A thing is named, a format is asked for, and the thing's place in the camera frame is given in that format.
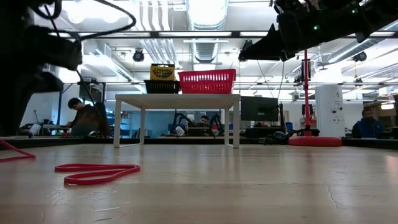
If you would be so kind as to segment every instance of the desk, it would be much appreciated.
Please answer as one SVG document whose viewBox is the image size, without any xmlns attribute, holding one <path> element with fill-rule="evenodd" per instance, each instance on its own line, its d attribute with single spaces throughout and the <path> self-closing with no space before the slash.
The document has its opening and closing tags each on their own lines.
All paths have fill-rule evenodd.
<svg viewBox="0 0 398 224">
<path fill-rule="evenodd" d="M 116 95 L 115 114 L 121 114 L 122 102 L 141 109 L 141 130 L 145 129 L 146 109 L 224 109 L 234 108 L 233 146 L 229 145 L 229 137 L 225 135 L 224 143 L 235 149 L 239 148 L 239 94 L 138 94 Z M 121 117 L 115 116 L 115 127 L 121 123 Z M 224 125 L 228 130 L 229 113 L 224 113 Z M 139 144 L 144 143 L 140 135 Z M 113 146 L 120 147 L 120 128 L 114 129 Z"/>
</svg>

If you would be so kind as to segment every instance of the ceiling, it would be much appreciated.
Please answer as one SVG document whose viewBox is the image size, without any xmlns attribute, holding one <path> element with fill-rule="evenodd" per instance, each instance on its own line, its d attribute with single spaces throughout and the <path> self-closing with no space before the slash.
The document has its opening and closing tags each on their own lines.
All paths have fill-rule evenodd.
<svg viewBox="0 0 398 224">
<path fill-rule="evenodd" d="M 134 0 L 119 0 L 112 1 L 112 3 L 122 7 L 130 12 L 137 12 L 137 8 L 134 8 Z M 140 4 L 140 14 L 135 16 L 142 22 L 145 17 L 149 19 L 149 25 L 152 30 L 156 29 L 156 22 L 152 19 L 152 5 L 154 2 L 148 1 L 149 11 L 144 13 L 144 2 L 146 0 L 136 1 Z M 159 18 L 161 20 L 163 12 L 161 5 L 166 0 L 156 1 L 159 4 Z M 200 0 L 204 4 L 206 2 L 218 1 L 218 0 Z M 85 4 L 76 4 L 75 1 L 63 1 L 63 12 L 62 15 L 56 20 L 56 25 L 59 29 L 75 30 L 80 32 L 96 32 L 102 30 L 115 29 L 117 27 L 126 26 L 129 23 L 129 19 L 124 14 L 111 9 L 110 7 L 99 7 L 99 3 L 92 0 L 83 0 Z M 168 22 L 171 30 L 189 30 L 187 10 L 184 0 L 167 1 L 168 3 Z M 106 22 L 105 19 L 110 16 L 114 22 Z M 203 16 L 209 16 L 206 11 L 203 11 Z M 224 30 L 261 30 L 267 31 L 272 23 L 276 23 L 276 16 L 274 9 L 269 7 L 269 1 L 264 0 L 229 0 L 228 11 L 226 14 L 226 20 L 223 29 Z M 51 27 L 49 21 L 45 21 L 38 16 L 35 17 L 35 23 L 42 26 Z M 178 58 L 181 70 L 194 70 L 197 67 L 193 66 L 196 62 L 193 58 L 192 44 L 184 43 L 187 39 L 174 39 L 173 48 Z M 154 63 L 148 54 L 147 50 L 142 45 L 139 39 L 103 39 L 97 42 L 96 45 L 100 46 L 104 41 L 111 49 L 109 55 L 113 61 L 116 61 L 123 70 L 129 73 L 135 82 L 141 82 L 149 79 L 150 65 Z M 298 68 L 301 64 L 301 60 L 304 58 L 303 52 L 297 54 L 297 58 L 292 58 L 284 63 L 276 61 L 248 61 L 247 64 L 239 64 L 237 61 L 238 53 L 240 48 L 243 46 L 245 41 L 242 39 L 222 39 L 225 43 L 219 44 L 218 56 L 213 61 L 211 68 L 215 69 L 228 69 L 234 68 L 237 71 L 237 82 L 239 85 L 235 85 L 235 91 L 241 92 L 243 95 L 263 95 L 269 96 L 271 91 L 266 85 L 253 85 L 252 83 L 264 82 L 280 83 L 282 86 L 271 85 L 272 91 L 279 92 L 279 88 L 282 89 L 280 94 L 281 98 L 291 97 L 293 92 L 301 91 L 300 88 L 292 85 L 284 86 L 285 82 L 292 82 L 294 76 L 298 75 Z M 312 68 L 314 76 L 313 82 L 353 82 L 354 76 L 363 77 L 364 82 L 383 82 L 389 80 L 390 82 L 398 82 L 394 77 L 396 76 L 397 69 L 391 67 L 386 69 L 397 62 L 397 47 L 398 40 L 386 39 L 366 50 L 364 52 L 368 55 L 368 59 L 364 62 L 358 62 L 356 69 L 354 62 L 347 58 L 342 62 L 328 65 L 328 70 L 320 70 L 321 67 L 317 66 L 318 62 L 328 55 L 337 52 L 339 49 L 346 47 L 351 44 L 354 39 L 338 39 L 328 43 L 321 44 L 319 47 L 314 47 L 308 50 L 308 57 L 315 58 L 315 65 Z M 144 61 L 135 62 L 132 59 L 132 54 L 136 49 L 144 49 Z M 98 60 L 94 55 L 85 55 L 84 64 L 81 66 L 82 74 L 85 77 L 94 77 L 101 82 L 126 82 L 126 79 L 120 75 L 114 73 L 109 68 L 108 63 L 104 63 L 102 60 Z M 75 82 L 76 77 L 65 78 L 64 82 Z M 344 86 L 345 91 L 356 89 L 355 86 Z M 355 91 L 356 94 L 367 94 L 374 93 L 380 87 L 379 86 L 367 86 L 362 87 Z M 122 91 L 133 91 L 139 93 L 139 89 L 134 85 L 112 85 L 108 86 L 108 91 L 120 93 Z"/>
</svg>

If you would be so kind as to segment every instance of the ventilation duct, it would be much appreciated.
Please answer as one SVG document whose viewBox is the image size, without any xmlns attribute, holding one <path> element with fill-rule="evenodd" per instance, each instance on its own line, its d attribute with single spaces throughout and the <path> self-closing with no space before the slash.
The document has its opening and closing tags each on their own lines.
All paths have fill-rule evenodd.
<svg viewBox="0 0 398 224">
<path fill-rule="evenodd" d="M 389 31 L 389 30 L 397 30 L 398 29 L 398 22 L 395 21 L 393 24 L 383 28 L 383 31 Z M 337 50 L 335 53 L 332 53 L 327 60 L 327 63 L 338 63 L 341 62 L 347 58 L 354 57 L 355 55 L 361 53 L 362 51 L 375 46 L 376 44 L 382 42 L 385 39 L 372 39 L 368 38 L 362 43 L 357 43 L 357 41 L 354 41 L 345 47 Z"/>
<path fill-rule="evenodd" d="M 185 4 L 191 30 L 224 29 L 228 0 L 185 0 Z M 218 45 L 218 43 L 194 43 L 195 58 L 200 63 L 211 63 L 217 57 Z"/>
</svg>

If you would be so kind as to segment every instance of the floor surface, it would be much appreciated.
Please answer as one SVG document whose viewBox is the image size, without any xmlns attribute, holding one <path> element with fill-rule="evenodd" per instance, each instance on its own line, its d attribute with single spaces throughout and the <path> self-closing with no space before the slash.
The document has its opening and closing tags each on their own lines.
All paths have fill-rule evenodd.
<svg viewBox="0 0 398 224">
<path fill-rule="evenodd" d="M 0 223 L 397 223 L 398 151 L 171 146 L 28 149 L 0 164 Z M 0 151 L 0 158 L 14 153 Z M 112 184 L 64 186 L 68 163 L 139 164 Z"/>
</svg>

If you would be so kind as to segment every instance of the white pillar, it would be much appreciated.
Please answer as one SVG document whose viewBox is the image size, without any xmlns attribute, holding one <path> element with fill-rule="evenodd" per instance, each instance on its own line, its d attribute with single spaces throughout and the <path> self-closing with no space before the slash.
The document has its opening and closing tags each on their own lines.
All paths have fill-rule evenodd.
<svg viewBox="0 0 398 224">
<path fill-rule="evenodd" d="M 344 106 L 341 85 L 318 86 L 315 90 L 317 102 L 317 126 L 320 136 L 344 137 Z"/>
</svg>

